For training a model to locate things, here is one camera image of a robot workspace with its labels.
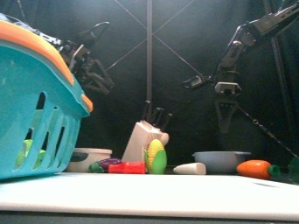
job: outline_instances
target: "black curtain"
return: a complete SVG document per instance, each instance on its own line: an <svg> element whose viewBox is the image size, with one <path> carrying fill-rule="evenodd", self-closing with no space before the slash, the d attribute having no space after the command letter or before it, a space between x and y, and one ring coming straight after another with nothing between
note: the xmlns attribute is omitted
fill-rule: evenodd
<svg viewBox="0 0 299 224"><path fill-rule="evenodd" d="M2 1L2 12L26 20L48 35L76 40L80 32L108 21L91 47L116 83L108 95L90 90L95 111L82 121L78 147L108 148L122 158L147 98L146 0L15 0ZM152 0L152 104L172 113L166 145L168 165L194 162L196 151L250 151L251 158L287 166L289 151L238 111L228 133L220 133L211 85L190 90L182 83L198 73L210 76L234 36L247 21L266 15L266 1ZM282 1L269 1L277 11ZM290 105L286 108L271 41L239 60L240 107L298 153L298 22L279 35Z"/></svg>

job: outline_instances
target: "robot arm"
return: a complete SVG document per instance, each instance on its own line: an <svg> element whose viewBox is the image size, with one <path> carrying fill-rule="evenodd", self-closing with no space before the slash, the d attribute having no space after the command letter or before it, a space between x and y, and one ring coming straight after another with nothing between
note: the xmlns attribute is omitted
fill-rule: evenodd
<svg viewBox="0 0 299 224"><path fill-rule="evenodd" d="M214 75L208 79L198 75L182 84L186 88L196 88L207 81L214 83L219 128L223 133L228 132L230 120L239 107L236 96L240 94L242 89L235 82L235 78L239 75L239 57L248 48L252 48L266 39L273 38L283 32L298 18L299 1L278 13L265 15L261 19L239 26L224 55L219 60Z"/></svg>
<svg viewBox="0 0 299 224"><path fill-rule="evenodd" d="M90 49L84 45L79 45L70 40L63 41L51 37L39 30L34 29L19 19L7 16L3 13L0 13L0 20L22 26L26 30L31 31L44 40L47 40L59 51L60 56L63 57L67 66L70 67L70 71L79 80L79 84L83 86L83 88L90 88L104 95L108 94L111 88L115 86L115 83L111 80L100 61L90 57ZM88 31L82 33L84 35L83 38L86 39L86 42L95 40L96 37L92 31L102 24L96 24Z"/></svg>

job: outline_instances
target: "corn cob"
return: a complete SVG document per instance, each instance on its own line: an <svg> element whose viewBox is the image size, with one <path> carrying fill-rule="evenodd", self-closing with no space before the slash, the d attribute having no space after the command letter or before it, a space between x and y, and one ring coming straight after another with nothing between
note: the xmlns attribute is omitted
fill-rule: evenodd
<svg viewBox="0 0 299 224"><path fill-rule="evenodd" d="M147 159L148 159L150 167L152 167L152 163L155 160L155 154L159 150L164 150L164 146L163 146L163 143L160 142L160 140L155 139L150 143L148 150L147 150Z"/></svg>

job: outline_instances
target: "gray bowl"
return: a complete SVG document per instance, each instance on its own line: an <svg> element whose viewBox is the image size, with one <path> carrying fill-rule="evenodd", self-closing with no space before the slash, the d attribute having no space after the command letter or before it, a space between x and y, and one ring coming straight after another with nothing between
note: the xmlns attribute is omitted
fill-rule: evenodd
<svg viewBox="0 0 299 224"><path fill-rule="evenodd" d="M236 174L238 165L250 155L244 151L200 151L194 153L194 158L196 163L206 164L207 174Z"/></svg>

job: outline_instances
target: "orange carrot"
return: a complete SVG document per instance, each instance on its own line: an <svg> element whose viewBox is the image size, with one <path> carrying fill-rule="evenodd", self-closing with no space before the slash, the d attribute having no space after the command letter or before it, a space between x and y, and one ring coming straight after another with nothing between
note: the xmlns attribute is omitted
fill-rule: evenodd
<svg viewBox="0 0 299 224"><path fill-rule="evenodd" d="M281 169L265 160L248 160L239 164L238 173L255 179L271 179L273 176L279 177Z"/></svg>

